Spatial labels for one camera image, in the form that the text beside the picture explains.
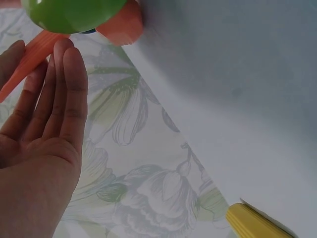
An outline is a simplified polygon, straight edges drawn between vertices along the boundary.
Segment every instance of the yellow object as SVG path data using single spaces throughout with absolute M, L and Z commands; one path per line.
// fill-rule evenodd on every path
M 241 238 L 292 237 L 246 204 L 236 203 L 230 206 L 226 219 L 237 236 Z

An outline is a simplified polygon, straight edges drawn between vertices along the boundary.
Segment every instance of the human hand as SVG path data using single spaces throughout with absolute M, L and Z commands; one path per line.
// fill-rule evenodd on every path
M 18 8 L 21 7 L 21 0 L 0 0 L 0 8 L 13 7 Z
M 23 52 L 19 41 L 0 56 L 0 87 Z M 80 176 L 87 90 L 83 59 L 69 39 L 26 79 L 0 129 L 1 238 L 53 236 Z

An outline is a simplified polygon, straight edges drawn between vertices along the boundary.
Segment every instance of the orange plastic piece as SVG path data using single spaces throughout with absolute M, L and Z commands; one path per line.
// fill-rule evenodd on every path
M 123 8 L 96 31 L 116 46 L 133 44 L 143 33 L 141 8 L 135 0 L 127 0 Z
M 24 56 L 9 81 L 0 91 L 0 103 L 28 76 L 41 62 L 53 53 L 55 43 L 70 35 L 51 33 L 43 30 L 25 46 Z

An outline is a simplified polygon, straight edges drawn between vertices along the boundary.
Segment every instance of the green ball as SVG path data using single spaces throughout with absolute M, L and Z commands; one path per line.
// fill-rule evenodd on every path
M 31 20 L 55 33 L 89 31 L 117 14 L 126 0 L 21 0 Z

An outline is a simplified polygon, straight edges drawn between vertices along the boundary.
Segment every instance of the floral tablecloth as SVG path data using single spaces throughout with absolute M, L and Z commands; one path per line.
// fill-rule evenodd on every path
M 0 52 L 39 31 L 22 10 L 1 10 Z M 122 48 L 97 33 L 71 39 L 89 74 L 89 116 L 82 174 L 54 237 L 234 237 L 226 201 Z M 0 105 L 1 123 L 20 91 Z

